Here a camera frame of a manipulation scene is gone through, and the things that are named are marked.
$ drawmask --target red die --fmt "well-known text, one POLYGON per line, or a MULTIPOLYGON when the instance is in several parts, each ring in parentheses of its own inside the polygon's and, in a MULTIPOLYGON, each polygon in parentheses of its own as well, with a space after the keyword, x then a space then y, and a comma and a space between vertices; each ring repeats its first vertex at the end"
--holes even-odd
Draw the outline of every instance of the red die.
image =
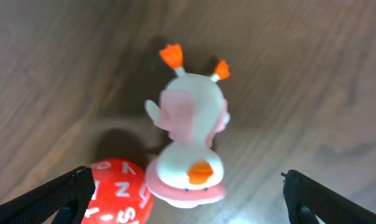
POLYGON ((142 224, 148 219, 153 196, 144 172, 124 159, 106 159, 92 165, 95 191, 82 224, 142 224))

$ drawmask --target orange feet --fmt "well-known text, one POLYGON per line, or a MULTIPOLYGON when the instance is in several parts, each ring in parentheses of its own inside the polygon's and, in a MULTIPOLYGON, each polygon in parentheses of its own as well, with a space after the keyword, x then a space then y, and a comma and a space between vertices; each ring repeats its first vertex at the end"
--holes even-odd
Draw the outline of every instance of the orange feet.
POLYGON ((219 79, 223 80, 230 76, 230 66, 227 65, 225 60, 221 60, 217 67, 214 70, 214 73, 216 73, 219 76, 219 79))
POLYGON ((182 67, 182 49, 179 44, 167 44, 163 50, 159 51, 164 62, 173 69, 182 67))

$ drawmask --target wooden table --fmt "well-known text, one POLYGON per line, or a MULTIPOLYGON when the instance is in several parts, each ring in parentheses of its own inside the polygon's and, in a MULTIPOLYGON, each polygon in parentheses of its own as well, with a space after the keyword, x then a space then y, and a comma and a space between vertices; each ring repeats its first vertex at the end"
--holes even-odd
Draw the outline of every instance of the wooden table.
POLYGON ((376 213, 376 1, 0 0, 0 203, 110 156, 167 144, 144 114, 173 78, 230 64, 217 135, 226 198, 156 200, 148 223, 287 223, 297 169, 376 213))

